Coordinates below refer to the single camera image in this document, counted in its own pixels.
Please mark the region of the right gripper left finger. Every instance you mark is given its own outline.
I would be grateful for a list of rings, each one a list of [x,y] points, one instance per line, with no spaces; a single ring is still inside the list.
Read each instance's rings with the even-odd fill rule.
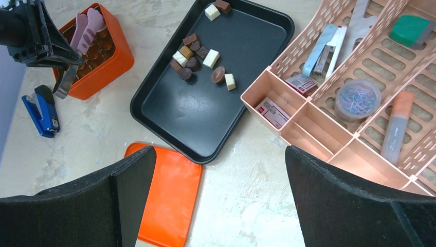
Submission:
[[[135,246],[156,160],[147,146],[36,195],[1,198],[1,246]]]

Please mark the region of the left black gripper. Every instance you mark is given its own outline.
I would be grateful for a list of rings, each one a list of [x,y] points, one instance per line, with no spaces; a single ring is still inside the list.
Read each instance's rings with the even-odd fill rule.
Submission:
[[[38,52],[38,10],[42,51]],[[10,1],[1,8],[1,45],[6,46],[14,61],[36,67],[65,67],[83,63],[62,36],[48,14],[43,1]]]

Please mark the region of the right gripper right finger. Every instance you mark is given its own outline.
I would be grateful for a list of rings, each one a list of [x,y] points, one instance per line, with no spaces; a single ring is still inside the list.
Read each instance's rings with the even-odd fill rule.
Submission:
[[[435,198],[390,188],[296,146],[287,175],[306,246],[435,246]]]

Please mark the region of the pink metal tongs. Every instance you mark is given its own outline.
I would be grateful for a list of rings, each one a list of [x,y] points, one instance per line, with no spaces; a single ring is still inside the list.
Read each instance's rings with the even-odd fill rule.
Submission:
[[[96,33],[105,28],[105,22],[102,14],[94,9],[89,8],[86,14],[77,14],[76,16],[76,30],[72,36],[70,42],[71,48],[81,58],[87,54]],[[84,62],[80,62],[78,65],[71,64],[68,69],[59,73],[59,78],[53,88],[53,94],[61,99],[67,97],[69,90],[75,80],[79,66]]]

